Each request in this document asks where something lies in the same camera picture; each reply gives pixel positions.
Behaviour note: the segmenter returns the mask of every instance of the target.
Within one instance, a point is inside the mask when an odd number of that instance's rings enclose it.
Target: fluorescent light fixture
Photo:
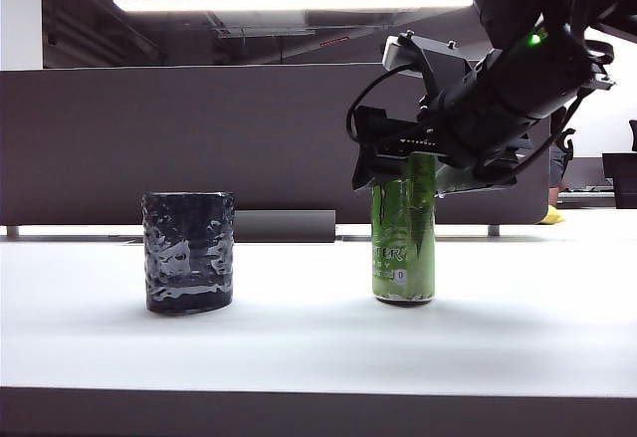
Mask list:
[[[472,0],[114,0],[125,12],[414,11]]]

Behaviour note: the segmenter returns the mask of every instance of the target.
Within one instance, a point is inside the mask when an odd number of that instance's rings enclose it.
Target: gray cubicle divider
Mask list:
[[[350,178],[351,101],[377,64],[0,73],[0,223],[133,224],[147,190],[232,190],[245,210],[335,210],[366,223]],[[422,81],[397,77],[366,104],[409,119]],[[547,134],[543,123],[535,141]],[[548,159],[517,187],[438,200],[438,223],[534,223]]]

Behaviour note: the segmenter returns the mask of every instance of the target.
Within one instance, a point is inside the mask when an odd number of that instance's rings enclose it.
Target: black textured cup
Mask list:
[[[233,193],[146,193],[141,206],[146,307],[189,315],[229,305]]]

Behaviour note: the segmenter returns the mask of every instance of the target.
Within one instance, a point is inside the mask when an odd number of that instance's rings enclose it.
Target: desk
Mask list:
[[[5,240],[4,430],[635,435],[637,211],[564,215],[438,227],[410,309],[371,296],[369,243],[236,245],[234,303],[164,318],[138,244]]]

